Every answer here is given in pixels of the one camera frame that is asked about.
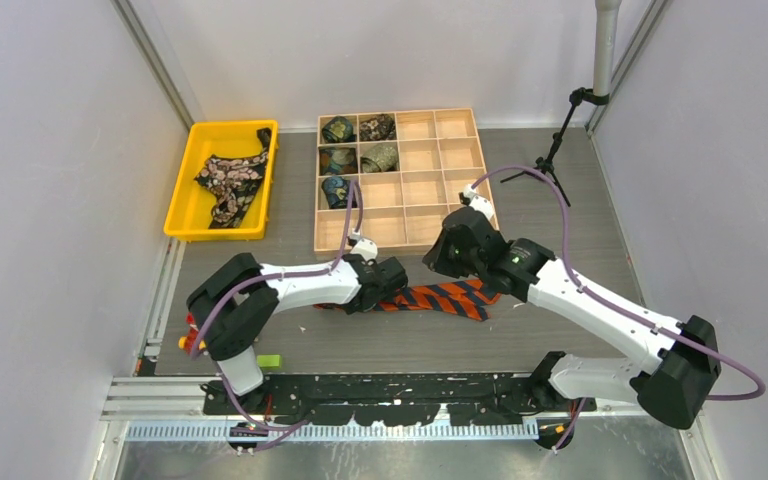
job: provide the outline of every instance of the gray work surface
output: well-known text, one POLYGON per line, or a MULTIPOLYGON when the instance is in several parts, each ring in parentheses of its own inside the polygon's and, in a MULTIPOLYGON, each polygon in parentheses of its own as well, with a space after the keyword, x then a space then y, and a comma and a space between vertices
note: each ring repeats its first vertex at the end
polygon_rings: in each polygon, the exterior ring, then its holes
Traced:
POLYGON ((679 435, 649 417, 582 417, 557 456, 531 441, 451 440, 288 442, 238 457, 227 444, 126 438, 116 478, 692 479, 679 435))
MULTIPOLYGON (((552 129, 481 130, 488 170, 533 165, 551 143, 552 129)), ((187 334, 186 298, 234 254, 251 252, 264 263, 317 263, 313 255, 313 177, 316 135, 282 134, 266 236, 255 242, 187 244, 158 357, 159 375, 215 372, 206 358, 190 361, 177 346, 187 334)), ((570 254, 576 270, 633 301, 640 301, 605 180, 583 129, 567 132, 555 157, 572 202, 570 254)), ((492 179, 501 231, 560 253, 561 216, 545 185, 528 176, 500 184, 492 179)), ((411 285, 452 281, 430 272, 420 256, 399 256, 411 285)), ((259 354, 280 354, 284 372, 531 371, 546 352, 619 356, 613 347, 571 321, 513 297, 488 308, 479 323, 434 311, 370 312, 298 308, 275 315, 260 335, 259 354)))

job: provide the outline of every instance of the wooden organizer box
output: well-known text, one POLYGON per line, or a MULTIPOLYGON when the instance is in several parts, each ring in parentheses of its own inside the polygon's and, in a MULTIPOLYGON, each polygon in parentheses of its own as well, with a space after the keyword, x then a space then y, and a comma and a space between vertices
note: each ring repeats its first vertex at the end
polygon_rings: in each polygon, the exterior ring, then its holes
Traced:
MULTIPOLYGON (((314 252, 317 256, 333 255, 340 248, 345 210, 330 210, 322 191, 319 149, 347 147, 356 149, 358 163, 363 154, 377 143, 396 144, 399 162, 395 171, 341 175, 359 182, 363 194, 363 235, 386 254, 424 254, 437 240, 443 219, 463 207, 458 193, 466 184, 486 172, 481 142, 470 108, 378 112, 319 117, 315 175, 316 200, 314 220, 314 252), (378 113, 395 117, 396 140, 387 142, 325 143, 322 127, 336 116, 358 124, 378 113)), ((478 187, 478 194, 493 202, 490 182, 478 187)), ((352 211, 352 225, 357 211, 352 211)), ((493 226, 499 228, 497 218, 493 226)))

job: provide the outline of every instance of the striped tie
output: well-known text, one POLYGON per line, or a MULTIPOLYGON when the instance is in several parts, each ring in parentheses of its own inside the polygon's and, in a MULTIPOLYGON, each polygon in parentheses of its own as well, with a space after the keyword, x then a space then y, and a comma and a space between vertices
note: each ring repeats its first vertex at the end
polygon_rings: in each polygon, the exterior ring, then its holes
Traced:
MULTIPOLYGON (((483 322, 490 316, 482 307, 493 305, 501 296, 486 288, 481 280, 463 280, 407 287, 400 290, 392 301, 379 302, 372 310, 379 312, 436 310, 483 322)), ((339 305, 331 303, 314 305, 314 307, 342 310, 339 305)))

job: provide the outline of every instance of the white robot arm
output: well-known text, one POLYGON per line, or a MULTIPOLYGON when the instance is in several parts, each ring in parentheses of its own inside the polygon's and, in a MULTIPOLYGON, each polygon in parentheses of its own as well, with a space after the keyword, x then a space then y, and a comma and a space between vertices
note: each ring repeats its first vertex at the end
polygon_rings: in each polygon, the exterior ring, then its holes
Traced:
POLYGON ((187 307, 202 328, 213 308, 235 285, 254 279, 241 302, 224 304, 205 335, 211 358, 236 395, 263 383, 254 339, 272 315, 291 308, 333 303, 347 314, 367 311, 407 286, 407 275, 395 258, 376 261, 378 248, 364 237, 352 239, 352 249, 333 268, 329 263, 281 267, 259 264, 241 253, 216 271, 187 299, 187 307))
POLYGON ((671 331, 713 350, 713 326, 702 318, 686 322, 660 315, 569 270, 550 250, 520 238, 506 241, 490 224, 493 207, 464 190, 468 206, 443 220, 443 231, 423 263, 432 271, 458 278, 474 275, 489 288, 551 310, 572 320, 622 352, 624 358, 578 358, 549 352, 531 377, 532 396, 543 408, 584 397, 638 403, 674 428, 686 429, 719 377, 720 363, 659 334, 671 331), (581 291, 582 285, 615 307, 652 321, 652 330, 581 291))

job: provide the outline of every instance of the small green block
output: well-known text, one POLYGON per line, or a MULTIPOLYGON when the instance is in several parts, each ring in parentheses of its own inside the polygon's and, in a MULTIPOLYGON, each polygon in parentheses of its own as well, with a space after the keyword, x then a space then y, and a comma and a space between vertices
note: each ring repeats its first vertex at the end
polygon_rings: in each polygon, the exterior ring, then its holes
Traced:
POLYGON ((257 366, 260 368, 281 368, 281 355, 258 355, 257 366))

